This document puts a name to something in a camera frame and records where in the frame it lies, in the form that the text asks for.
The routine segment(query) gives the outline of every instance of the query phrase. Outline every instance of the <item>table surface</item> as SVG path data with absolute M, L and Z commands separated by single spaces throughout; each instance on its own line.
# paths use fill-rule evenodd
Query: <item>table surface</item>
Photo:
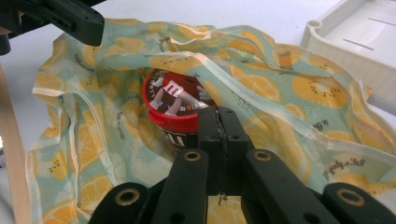
M 107 18 L 135 18 L 141 21 L 176 21 L 192 25 L 210 24 L 218 28 L 247 24 L 272 36 L 277 43 L 300 45 L 305 24 L 329 10 L 339 0 L 107 0 L 94 8 Z M 35 73 L 52 51 L 52 41 L 62 33 L 48 25 L 11 39 L 12 50 L 0 57 L 8 91 L 27 151 L 48 124 L 45 104 L 32 95 Z M 396 128 L 396 117 L 378 110 Z M 7 176 L 0 172 L 0 183 Z M 9 217 L 2 204 L 9 204 L 7 191 L 0 190 L 0 217 Z

